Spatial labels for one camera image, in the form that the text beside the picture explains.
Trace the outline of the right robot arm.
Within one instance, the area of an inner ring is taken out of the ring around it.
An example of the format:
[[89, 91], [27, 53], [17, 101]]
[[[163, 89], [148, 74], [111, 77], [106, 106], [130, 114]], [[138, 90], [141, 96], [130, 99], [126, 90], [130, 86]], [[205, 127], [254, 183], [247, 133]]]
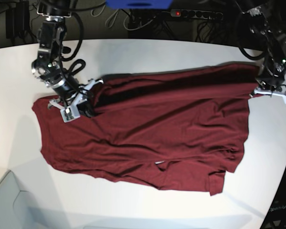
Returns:
[[[45, 17], [37, 33], [39, 44], [37, 58], [31, 64], [32, 74], [56, 94], [48, 108], [59, 109], [64, 122], [70, 122], [81, 116], [95, 115], [91, 99], [91, 89], [99, 83], [89, 80], [81, 84], [75, 75], [82, 71], [86, 62], [75, 59], [84, 37], [83, 22], [78, 15], [83, 9], [76, 7], [75, 0], [41, 0], [37, 14]], [[67, 33], [65, 20], [74, 17], [79, 25], [79, 40], [74, 51], [63, 45]]]

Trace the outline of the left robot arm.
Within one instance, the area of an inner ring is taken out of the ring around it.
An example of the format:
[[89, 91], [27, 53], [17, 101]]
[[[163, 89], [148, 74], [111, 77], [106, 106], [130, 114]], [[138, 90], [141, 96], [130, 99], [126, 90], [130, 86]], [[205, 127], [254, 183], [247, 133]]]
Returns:
[[[235, 38], [241, 53], [252, 61], [263, 60], [250, 96], [278, 96], [286, 104], [286, 21], [277, 0], [237, 0], [240, 14], [235, 21]], [[248, 54], [239, 39], [239, 22], [246, 17], [249, 30], [262, 42], [258, 56]]]

